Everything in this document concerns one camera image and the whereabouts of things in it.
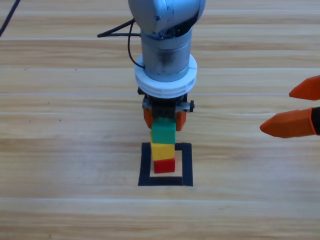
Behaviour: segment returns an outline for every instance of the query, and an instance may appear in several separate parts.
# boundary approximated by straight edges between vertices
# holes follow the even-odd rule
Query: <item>black tape square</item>
[[[143,142],[138,186],[190,186],[194,185],[192,168],[192,145],[181,142],[175,144],[176,151],[182,151],[182,176],[150,176],[151,144]]]

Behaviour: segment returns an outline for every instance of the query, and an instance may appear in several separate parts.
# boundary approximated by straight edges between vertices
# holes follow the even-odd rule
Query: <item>wood grain surface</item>
[[[320,1],[207,0],[177,134],[194,187],[137,186],[149,129],[127,39],[96,38],[131,17],[127,0],[18,6],[0,39],[0,240],[319,240],[319,137],[259,127],[319,106],[288,92],[320,74]]]

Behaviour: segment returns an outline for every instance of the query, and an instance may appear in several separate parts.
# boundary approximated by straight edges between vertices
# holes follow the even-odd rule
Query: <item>orange gripper fingertip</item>
[[[296,99],[320,100],[320,75],[304,80],[289,93],[289,96]]]
[[[278,113],[260,126],[265,134],[278,138],[298,138],[316,135],[311,119],[312,109]]]
[[[154,122],[154,117],[152,115],[152,111],[149,109],[143,109],[143,117],[146,125],[149,129],[152,128],[152,123]]]

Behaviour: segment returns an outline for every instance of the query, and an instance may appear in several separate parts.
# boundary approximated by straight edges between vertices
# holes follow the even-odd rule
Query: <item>toy building block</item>
[[[176,113],[176,130],[181,131],[187,120],[187,113],[180,111]]]
[[[176,160],[174,158],[154,161],[155,174],[174,173],[175,170],[176,170]]]
[[[174,144],[154,143],[152,133],[150,133],[151,155],[153,161],[173,159],[175,157]]]
[[[176,121],[170,118],[158,117],[152,123],[152,141],[155,144],[176,143]]]

